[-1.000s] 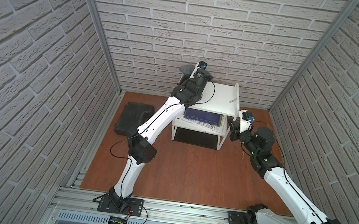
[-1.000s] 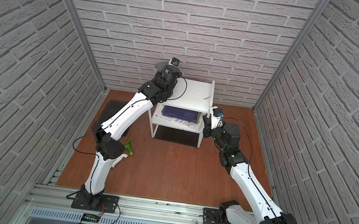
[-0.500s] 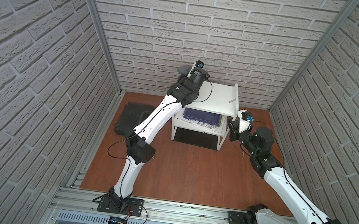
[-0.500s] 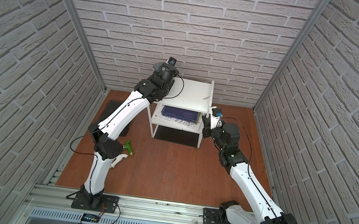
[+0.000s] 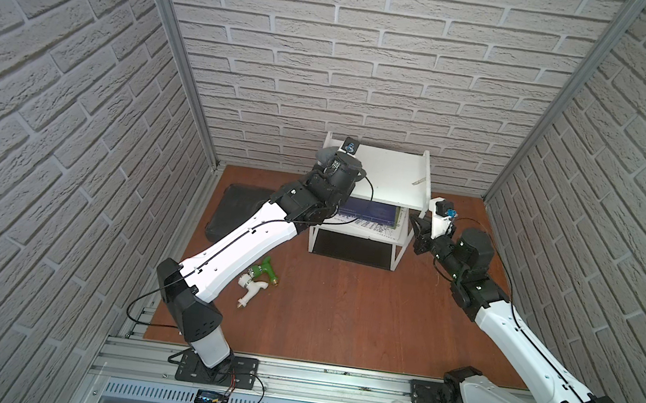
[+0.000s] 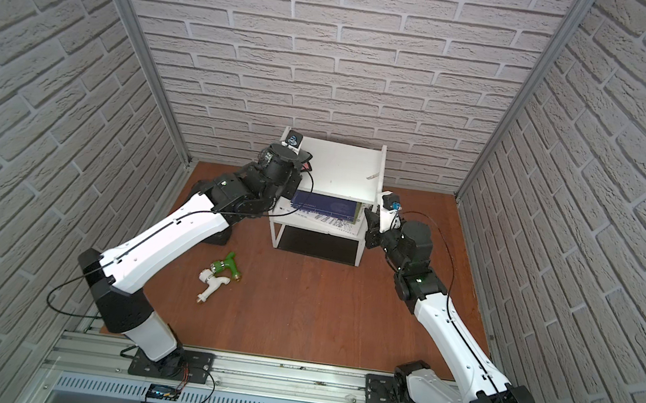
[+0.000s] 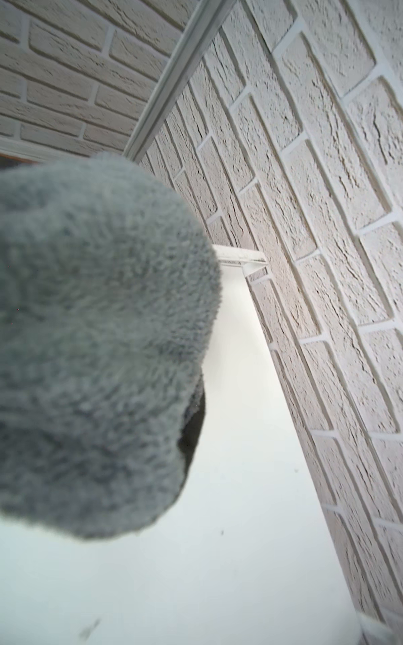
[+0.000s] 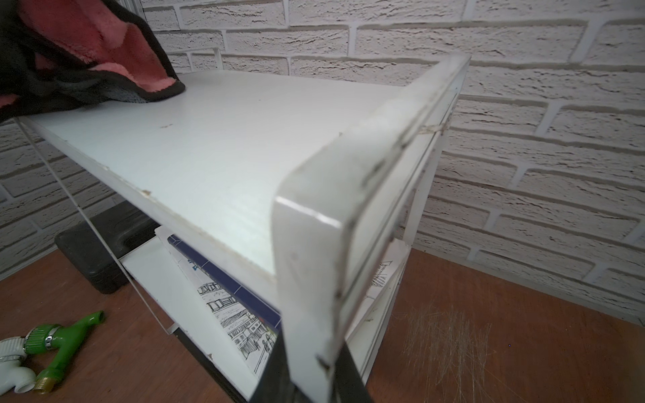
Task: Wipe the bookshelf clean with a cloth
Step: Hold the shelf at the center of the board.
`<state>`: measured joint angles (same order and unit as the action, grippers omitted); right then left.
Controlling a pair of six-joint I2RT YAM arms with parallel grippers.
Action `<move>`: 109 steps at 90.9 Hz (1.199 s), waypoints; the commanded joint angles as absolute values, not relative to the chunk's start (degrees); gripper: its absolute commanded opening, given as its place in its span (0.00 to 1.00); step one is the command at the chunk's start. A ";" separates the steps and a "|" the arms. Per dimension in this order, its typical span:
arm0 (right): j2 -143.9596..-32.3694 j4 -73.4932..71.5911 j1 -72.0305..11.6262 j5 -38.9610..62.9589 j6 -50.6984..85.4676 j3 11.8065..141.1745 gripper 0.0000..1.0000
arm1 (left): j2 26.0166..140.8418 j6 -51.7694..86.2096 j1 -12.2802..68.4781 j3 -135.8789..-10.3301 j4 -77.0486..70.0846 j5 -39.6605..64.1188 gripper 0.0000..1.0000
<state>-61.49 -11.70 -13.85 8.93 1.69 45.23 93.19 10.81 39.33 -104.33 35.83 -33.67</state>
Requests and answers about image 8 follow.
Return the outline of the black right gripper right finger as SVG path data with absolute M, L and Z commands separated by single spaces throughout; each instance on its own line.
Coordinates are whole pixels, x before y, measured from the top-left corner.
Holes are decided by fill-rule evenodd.
M 334 394 L 332 402 L 372 403 L 373 400 L 357 370 L 347 344 L 339 351 L 334 371 Z

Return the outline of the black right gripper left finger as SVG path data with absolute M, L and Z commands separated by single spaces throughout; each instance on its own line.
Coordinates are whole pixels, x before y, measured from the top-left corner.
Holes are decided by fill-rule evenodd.
M 250 403 L 294 403 L 298 402 L 297 387 L 292 383 L 287 362 L 283 334 L 278 335 L 260 382 Z

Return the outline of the white small bookshelf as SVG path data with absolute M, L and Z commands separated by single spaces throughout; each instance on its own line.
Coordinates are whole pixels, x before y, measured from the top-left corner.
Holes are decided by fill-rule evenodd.
M 469 65 L 449 56 L 406 87 L 198 72 L 163 102 L 106 102 L 18 125 L 280 312 L 298 402 L 332 402 L 344 344 L 366 385 Z M 347 341 L 395 239 L 407 248 L 400 269 Z M 192 354 L 250 401 L 260 378 L 161 241 L 119 264 Z

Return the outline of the grey and pink cloth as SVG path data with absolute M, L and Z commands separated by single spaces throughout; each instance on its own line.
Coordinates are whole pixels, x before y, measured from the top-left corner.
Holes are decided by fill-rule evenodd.
M 1 3 L 1 120 L 185 91 L 151 27 L 116 1 Z

